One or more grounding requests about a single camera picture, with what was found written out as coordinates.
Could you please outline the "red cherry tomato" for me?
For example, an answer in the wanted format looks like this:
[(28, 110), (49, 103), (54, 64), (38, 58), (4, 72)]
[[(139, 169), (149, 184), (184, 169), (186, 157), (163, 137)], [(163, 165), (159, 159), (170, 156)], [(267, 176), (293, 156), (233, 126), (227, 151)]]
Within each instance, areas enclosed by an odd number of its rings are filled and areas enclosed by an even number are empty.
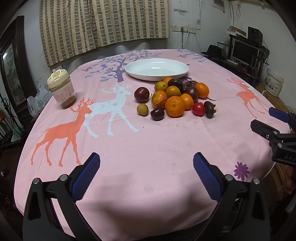
[(201, 102), (195, 102), (192, 106), (192, 112), (196, 116), (203, 116), (205, 114), (205, 107)]

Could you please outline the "large front tangerine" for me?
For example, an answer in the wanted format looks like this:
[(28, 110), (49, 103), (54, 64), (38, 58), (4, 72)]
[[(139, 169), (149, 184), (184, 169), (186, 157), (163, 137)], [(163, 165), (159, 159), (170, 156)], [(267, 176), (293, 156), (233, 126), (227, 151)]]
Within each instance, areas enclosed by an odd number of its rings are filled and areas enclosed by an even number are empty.
[(185, 102), (179, 96), (171, 96), (165, 103), (166, 113), (172, 118), (178, 118), (185, 112)]

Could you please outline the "large dark plum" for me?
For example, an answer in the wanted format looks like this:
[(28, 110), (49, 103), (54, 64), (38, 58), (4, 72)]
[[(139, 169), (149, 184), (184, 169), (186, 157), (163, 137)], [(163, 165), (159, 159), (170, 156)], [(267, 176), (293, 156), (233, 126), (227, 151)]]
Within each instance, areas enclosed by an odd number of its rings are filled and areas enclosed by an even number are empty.
[(147, 103), (150, 97), (150, 92), (146, 87), (139, 87), (134, 92), (134, 98), (138, 103)]

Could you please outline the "small dark mangosteen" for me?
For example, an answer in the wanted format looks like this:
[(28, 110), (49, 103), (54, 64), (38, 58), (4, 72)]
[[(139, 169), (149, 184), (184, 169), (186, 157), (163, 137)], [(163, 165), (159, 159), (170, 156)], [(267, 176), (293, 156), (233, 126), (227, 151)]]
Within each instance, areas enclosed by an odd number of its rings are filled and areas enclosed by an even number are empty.
[(214, 114), (216, 113), (216, 109), (215, 109), (216, 105), (209, 101), (205, 101), (204, 107), (205, 107), (205, 114), (207, 118), (213, 118)]

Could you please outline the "dark cherry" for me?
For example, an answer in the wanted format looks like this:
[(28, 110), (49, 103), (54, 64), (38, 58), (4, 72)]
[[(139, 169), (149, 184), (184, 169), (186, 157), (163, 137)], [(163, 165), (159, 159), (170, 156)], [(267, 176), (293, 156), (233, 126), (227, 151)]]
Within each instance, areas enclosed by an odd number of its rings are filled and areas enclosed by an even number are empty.
[(165, 116), (165, 111), (161, 106), (159, 106), (151, 111), (151, 117), (155, 121), (162, 120), (164, 118), (164, 116)]

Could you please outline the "white plastic bucket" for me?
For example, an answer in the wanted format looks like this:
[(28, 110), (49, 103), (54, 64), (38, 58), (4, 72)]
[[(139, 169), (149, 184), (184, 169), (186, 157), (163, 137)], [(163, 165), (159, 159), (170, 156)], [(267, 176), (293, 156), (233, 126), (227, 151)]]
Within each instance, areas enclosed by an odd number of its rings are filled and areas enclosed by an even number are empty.
[(284, 79), (273, 73), (270, 69), (267, 70), (267, 76), (264, 82), (264, 89), (271, 95), (278, 97), (281, 92)]

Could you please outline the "computer monitor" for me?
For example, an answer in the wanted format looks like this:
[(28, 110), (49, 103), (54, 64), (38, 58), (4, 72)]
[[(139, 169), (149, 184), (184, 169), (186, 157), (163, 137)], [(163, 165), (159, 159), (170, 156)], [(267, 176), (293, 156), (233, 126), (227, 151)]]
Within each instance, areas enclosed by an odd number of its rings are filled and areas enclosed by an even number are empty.
[(255, 66), (259, 48), (247, 44), (241, 40), (234, 40), (231, 57), (245, 65)]

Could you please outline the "right orange tangerine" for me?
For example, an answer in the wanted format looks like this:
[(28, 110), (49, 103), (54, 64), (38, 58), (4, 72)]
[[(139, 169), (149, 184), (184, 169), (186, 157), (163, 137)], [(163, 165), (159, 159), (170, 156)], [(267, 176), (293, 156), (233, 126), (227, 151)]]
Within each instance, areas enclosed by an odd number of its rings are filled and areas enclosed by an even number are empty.
[(200, 98), (207, 98), (209, 95), (209, 88), (206, 84), (199, 82), (195, 85), (195, 88), (197, 89)]

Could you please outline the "middle small orange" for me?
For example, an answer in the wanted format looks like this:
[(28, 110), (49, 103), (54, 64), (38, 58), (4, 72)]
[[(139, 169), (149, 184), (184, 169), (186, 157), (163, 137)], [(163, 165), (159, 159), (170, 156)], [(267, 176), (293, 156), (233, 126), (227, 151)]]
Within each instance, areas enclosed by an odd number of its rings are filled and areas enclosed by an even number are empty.
[(183, 93), (180, 98), (184, 101), (185, 103), (185, 110), (191, 110), (192, 106), (194, 104), (194, 101), (191, 97), (191, 95), (187, 94), (187, 93)]

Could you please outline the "black speaker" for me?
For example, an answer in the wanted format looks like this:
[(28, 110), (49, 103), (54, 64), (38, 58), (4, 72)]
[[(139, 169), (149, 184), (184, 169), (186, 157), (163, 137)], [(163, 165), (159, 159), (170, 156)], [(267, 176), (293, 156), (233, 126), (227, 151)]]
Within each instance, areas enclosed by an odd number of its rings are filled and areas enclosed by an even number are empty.
[(263, 34), (259, 29), (248, 27), (248, 33), (247, 33), (248, 40), (253, 42), (254, 44), (257, 44), (259, 46), (263, 43)]

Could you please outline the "black hat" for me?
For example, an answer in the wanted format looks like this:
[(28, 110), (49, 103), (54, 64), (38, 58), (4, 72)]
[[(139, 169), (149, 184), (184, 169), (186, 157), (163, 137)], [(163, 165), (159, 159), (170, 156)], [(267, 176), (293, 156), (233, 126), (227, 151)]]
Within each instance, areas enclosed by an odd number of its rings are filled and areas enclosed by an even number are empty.
[(207, 51), (201, 52), (201, 54), (210, 58), (223, 58), (222, 49), (216, 45), (209, 45)]

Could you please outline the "dark passion fruit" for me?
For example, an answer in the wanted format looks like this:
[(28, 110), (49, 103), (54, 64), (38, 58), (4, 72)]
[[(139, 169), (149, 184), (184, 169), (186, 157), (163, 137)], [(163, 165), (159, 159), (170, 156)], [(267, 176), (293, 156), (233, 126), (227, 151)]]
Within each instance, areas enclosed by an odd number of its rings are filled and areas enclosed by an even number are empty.
[(170, 86), (175, 86), (175, 87), (177, 87), (180, 91), (183, 90), (183, 83), (182, 83), (182, 81), (179, 80), (179, 79), (170, 79), (170, 80), (168, 81), (168, 87), (170, 87)]

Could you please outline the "clear plastic bag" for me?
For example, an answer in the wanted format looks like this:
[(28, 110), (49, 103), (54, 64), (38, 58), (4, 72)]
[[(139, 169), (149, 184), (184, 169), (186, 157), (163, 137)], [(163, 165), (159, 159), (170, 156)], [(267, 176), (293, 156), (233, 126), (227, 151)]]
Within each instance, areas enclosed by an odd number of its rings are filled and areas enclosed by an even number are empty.
[(29, 96), (27, 99), (30, 115), (34, 118), (37, 118), (51, 97), (52, 94), (48, 87), (46, 85), (39, 84), (38, 93), (36, 96)]

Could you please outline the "yellow orange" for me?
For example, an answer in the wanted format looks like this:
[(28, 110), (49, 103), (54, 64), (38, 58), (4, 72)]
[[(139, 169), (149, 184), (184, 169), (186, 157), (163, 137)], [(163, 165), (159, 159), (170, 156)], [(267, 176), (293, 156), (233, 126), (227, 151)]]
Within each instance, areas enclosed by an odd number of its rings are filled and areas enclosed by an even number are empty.
[(154, 85), (154, 90), (155, 91), (164, 91), (164, 92), (166, 92), (167, 88), (168, 88), (168, 85), (163, 81), (159, 81)]

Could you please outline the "pink deer tablecloth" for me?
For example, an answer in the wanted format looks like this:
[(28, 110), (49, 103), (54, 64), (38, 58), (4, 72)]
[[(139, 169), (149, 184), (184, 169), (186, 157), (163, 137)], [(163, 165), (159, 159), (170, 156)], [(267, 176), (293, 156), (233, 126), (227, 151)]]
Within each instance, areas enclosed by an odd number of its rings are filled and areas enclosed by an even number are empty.
[[(212, 118), (186, 111), (154, 121), (137, 113), (135, 90), (153, 92), (154, 83), (130, 77), (125, 66), (154, 57), (185, 63), (186, 78), (209, 87)], [(250, 181), (273, 167), (268, 141), (251, 130), (251, 122), (290, 131), (268, 114), (271, 104), (257, 90), (188, 50), (133, 51), (88, 62), (70, 77), (76, 103), (62, 109), (50, 99), (39, 115), (20, 156), (15, 203), (23, 212), (34, 178), (56, 180), (95, 152), (100, 169), (77, 206), (102, 240), (138, 240), (204, 221), (216, 202), (194, 170), (194, 154)]]

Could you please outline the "white oval plate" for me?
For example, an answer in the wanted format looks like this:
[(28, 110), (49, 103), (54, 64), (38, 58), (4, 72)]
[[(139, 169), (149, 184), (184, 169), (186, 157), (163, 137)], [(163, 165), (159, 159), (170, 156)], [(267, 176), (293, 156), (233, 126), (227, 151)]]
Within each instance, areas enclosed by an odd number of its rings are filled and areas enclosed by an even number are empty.
[(131, 62), (125, 71), (136, 79), (157, 82), (166, 77), (179, 79), (189, 72), (189, 66), (177, 60), (151, 58)]

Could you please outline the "cream lidded drink cup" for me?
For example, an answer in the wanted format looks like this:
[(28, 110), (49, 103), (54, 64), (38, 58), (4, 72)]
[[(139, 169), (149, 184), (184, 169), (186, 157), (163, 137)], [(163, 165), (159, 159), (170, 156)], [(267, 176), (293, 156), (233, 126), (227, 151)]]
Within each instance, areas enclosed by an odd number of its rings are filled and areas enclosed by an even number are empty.
[(47, 85), (62, 109), (67, 109), (75, 103), (75, 91), (67, 70), (53, 69), (52, 74), (47, 80)]

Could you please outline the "striped beige curtain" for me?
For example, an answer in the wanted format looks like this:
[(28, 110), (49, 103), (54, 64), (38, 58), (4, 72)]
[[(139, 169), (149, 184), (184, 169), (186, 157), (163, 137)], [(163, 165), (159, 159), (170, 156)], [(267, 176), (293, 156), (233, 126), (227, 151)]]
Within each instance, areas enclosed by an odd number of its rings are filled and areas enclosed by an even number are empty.
[(96, 48), (168, 39), (168, 1), (40, 1), (41, 41), (48, 66)]

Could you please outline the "wall power strip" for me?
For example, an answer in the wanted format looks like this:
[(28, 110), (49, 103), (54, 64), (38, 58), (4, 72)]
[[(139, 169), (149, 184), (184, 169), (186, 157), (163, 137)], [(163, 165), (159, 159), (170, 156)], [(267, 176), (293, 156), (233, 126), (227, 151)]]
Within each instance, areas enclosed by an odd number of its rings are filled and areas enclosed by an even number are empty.
[(189, 34), (196, 34), (197, 29), (195, 27), (185, 27), (179, 25), (171, 25), (171, 30), (173, 32), (183, 32)]

